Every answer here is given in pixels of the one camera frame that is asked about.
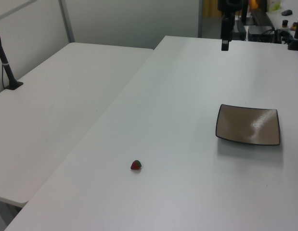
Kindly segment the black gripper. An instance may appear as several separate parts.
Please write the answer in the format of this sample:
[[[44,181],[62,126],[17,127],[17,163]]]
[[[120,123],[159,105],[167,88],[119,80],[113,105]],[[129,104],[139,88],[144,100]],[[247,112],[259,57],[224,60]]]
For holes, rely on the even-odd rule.
[[[221,22],[221,50],[229,50],[229,41],[232,41],[234,14],[242,9],[241,0],[218,0],[218,10],[222,12]]]

